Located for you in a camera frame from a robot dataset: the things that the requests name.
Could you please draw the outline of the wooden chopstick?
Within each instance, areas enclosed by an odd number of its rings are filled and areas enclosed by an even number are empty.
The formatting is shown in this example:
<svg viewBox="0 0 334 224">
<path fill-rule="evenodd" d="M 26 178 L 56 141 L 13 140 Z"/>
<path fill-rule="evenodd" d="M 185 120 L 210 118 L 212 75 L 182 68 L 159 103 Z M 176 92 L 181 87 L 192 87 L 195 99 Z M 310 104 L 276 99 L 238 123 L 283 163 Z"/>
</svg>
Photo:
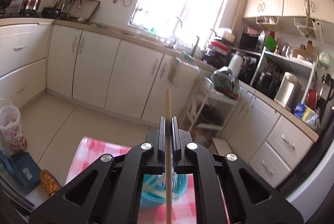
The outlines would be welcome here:
<svg viewBox="0 0 334 224">
<path fill-rule="evenodd" d="M 180 195 L 177 193 L 178 175 L 172 175 L 172 200 L 179 199 Z M 162 175 L 144 175 L 143 191 L 156 195 L 160 198 L 166 198 L 166 176 Z"/>
<path fill-rule="evenodd" d="M 166 223 L 172 223 L 172 108 L 170 88 L 165 89 L 165 175 L 166 175 Z"/>
</svg>

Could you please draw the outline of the cream kitchen base cabinets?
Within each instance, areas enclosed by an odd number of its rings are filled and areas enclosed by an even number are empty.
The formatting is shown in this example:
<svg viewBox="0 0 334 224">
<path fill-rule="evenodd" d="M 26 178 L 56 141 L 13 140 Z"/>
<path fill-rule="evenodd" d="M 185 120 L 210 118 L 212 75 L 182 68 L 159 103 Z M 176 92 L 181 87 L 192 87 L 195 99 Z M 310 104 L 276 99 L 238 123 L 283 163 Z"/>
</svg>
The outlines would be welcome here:
<svg viewBox="0 0 334 224">
<path fill-rule="evenodd" d="M 165 112 L 181 115 L 198 80 L 200 62 L 143 39 L 82 24 L 37 18 L 1 20 L 1 97 L 21 108 L 45 91 L 114 116 L 155 126 Z M 216 137 L 193 130 L 199 141 L 223 139 L 273 186 L 299 164 L 319 136 L 280 105 L 242 85 L 238 103 Z"/>
</svg>

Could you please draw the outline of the teal perforated plastic basket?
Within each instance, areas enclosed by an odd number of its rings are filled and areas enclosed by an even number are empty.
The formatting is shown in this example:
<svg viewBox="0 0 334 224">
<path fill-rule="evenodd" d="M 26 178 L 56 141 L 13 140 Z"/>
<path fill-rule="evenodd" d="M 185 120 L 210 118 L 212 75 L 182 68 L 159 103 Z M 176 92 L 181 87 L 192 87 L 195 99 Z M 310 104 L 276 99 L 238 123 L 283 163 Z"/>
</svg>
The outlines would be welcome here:
<svg viewBox="0 0 334 224">
<path fill-rule="evenodd" d="M 178 175 L 177 193 L 180 195 L 179 197 L 180 199 L 187 190 L 188 178 L 187 178 L 187 175 L 185 174 L 177 174 L 177 175 Z M 141 209 L 152 209 L 152 208 L 158 207 L 165 203 L 166 203 L 165 198 L 160 198 L 156 195 L 146 193 L 142 189 L 141 197 L 140 197 L 140 208 Z"/>
</svg>

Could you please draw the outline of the white board on floor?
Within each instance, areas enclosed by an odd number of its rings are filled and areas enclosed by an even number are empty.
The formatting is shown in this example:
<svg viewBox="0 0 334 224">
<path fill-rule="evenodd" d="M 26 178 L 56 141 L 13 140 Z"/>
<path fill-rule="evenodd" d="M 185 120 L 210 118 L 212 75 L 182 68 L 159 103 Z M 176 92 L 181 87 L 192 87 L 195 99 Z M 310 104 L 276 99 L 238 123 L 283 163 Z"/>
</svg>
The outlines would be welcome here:
<svg viewBox="0 0 334 224">
<path fill-rule="evenodd" d="M 225 156 L 225 155 L 232 152 L 230 146 L 228 145 L 228 143 L 225 140 L 218 139 L 218 138 L 213 138 L 212 142 L 213 142 L 213 146 L 214 146 L 215 150 L 217 151 L 218 155 Z"/>
</svg>

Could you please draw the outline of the pink checkered tablecloth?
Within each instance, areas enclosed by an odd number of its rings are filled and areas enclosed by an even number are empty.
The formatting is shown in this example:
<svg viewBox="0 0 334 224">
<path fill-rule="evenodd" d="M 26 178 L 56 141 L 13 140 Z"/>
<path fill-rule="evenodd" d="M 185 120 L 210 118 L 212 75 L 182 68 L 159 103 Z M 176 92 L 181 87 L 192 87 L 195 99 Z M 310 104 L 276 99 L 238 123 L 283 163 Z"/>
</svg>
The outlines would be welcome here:
<svg viewBox="0 0 334 224">
<path fill-rule="evenodd" d="M 228 223 L 223 161 L 186 132 L 151 132 L 127 150 L 86 137 L 62 197 L 80 223 Z"/>
</svg>

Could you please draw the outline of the blue cardboard box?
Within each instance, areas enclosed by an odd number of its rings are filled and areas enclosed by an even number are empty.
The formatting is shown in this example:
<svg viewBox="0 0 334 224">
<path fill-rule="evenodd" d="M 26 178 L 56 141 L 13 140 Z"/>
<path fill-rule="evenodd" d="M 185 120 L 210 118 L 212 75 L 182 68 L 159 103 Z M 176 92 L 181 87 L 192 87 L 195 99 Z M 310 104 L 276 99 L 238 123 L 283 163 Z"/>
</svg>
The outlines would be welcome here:
<svg viewBox="0 0 334 224">
<path fill-rule="evenodd" d="M 31 193 L 41 183 L 41 169 L 28 152 L 5 157 L 5 166 L 24 194 Z"/>
</svg>

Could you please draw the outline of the white trolley shelf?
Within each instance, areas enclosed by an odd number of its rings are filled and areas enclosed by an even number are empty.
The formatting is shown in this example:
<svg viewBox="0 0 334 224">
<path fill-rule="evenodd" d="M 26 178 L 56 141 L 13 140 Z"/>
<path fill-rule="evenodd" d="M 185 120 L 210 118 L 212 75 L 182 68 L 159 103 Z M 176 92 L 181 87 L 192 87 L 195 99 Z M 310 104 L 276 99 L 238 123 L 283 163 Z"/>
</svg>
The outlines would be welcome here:
<svg viewBox="0 0 334 224">
<path fill-rule="evenodd" d="M 211 79 L 198 80 L 181 115 L 180 125 L 188 132 L 201 130 L 218 136 L 226 126 L 238 99 L 218 92 Z"/>
</svg>

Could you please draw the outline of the floral lined trash bin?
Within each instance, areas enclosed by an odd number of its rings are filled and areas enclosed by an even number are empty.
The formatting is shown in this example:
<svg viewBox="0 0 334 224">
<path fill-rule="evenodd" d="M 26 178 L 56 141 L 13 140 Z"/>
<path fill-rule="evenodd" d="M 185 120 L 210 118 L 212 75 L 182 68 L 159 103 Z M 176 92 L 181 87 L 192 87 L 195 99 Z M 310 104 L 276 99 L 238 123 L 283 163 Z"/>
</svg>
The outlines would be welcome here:
<svg viewBox="0 0 334 224">
<path fill-rule="evenodd" d="M 12 153 L 23 153 L 27 150 L 20 110 L 5 98 L 1 98 L 1 134 Z"/>
</svg>

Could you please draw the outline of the bag of green vegetables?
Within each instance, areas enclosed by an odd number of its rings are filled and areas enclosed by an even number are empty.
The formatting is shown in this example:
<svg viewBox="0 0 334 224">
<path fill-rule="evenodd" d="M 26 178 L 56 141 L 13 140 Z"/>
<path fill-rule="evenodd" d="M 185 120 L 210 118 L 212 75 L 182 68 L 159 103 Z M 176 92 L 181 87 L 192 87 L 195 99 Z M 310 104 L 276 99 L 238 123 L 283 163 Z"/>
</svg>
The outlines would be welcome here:
<svg viewBox="0 0 334 224">
<path fill-rule="evenodd" d="M 237 76 L 227 67 L 215 70 L 210 77 L 215 89 L 232 99 L 239 97 L 240 85 Z"/>
</svg>

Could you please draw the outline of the white thermos jug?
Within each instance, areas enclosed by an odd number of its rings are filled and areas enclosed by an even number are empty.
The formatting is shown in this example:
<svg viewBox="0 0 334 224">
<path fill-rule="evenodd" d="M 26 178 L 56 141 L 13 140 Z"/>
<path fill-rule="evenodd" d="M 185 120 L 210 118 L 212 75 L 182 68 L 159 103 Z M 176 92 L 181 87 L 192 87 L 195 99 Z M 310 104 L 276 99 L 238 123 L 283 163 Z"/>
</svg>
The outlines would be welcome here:
<svg viewBox="0 0 334 224">
<path fill-rule="evenodd" d="M 243 56 L 244 53 L 237 51 L 231 58 L 229 62 L 229 69 L 235 74 L 236 76 L 239 75 L 241 67 L 243 65 Z"/>
</svg>

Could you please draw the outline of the black frying pan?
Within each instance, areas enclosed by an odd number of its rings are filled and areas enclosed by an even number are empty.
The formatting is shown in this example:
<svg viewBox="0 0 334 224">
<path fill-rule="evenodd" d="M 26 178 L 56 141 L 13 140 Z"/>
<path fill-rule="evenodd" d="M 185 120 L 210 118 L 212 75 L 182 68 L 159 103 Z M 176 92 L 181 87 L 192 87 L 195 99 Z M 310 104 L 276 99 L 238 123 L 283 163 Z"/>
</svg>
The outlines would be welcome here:
<svg viewBox="0 0 334 224">
<path fill-rule="evenodd" d="M 55 7 L 44 7 L 42 9 L 41 15 L 43 18 L 47 19 L 60 19 L 62 11 L 61 9 Z"/>
</svg>

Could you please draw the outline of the metal kettle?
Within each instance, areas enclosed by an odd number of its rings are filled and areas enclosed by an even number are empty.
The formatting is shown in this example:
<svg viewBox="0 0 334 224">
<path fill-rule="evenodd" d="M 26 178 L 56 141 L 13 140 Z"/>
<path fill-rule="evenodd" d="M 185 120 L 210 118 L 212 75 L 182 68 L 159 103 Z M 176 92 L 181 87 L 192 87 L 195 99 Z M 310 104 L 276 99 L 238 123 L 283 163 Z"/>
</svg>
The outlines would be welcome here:
<svg viewBox="0 0 334 224">
<path fill-rule="evenodd" d="M 37 13 L 41 0 L 23 0 L 20 6 L 19 15 L 31 16 Z"/>
</svg>

